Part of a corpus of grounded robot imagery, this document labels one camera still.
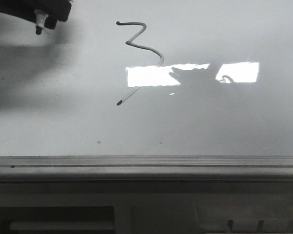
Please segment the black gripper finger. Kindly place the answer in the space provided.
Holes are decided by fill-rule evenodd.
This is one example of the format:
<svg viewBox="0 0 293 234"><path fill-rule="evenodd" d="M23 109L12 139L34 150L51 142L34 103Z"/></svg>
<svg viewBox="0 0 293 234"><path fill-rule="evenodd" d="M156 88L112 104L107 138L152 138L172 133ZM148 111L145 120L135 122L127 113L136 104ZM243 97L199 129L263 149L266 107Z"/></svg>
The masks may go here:
<svg viewBox="0 0 293 234"><path fill-rule="evenodd" d="M37 22L35 11L47 15L44 26L55 29L58 21L68 20L71 1L69 0L0 0L0 13L8 14L30 21Z"/></svg>

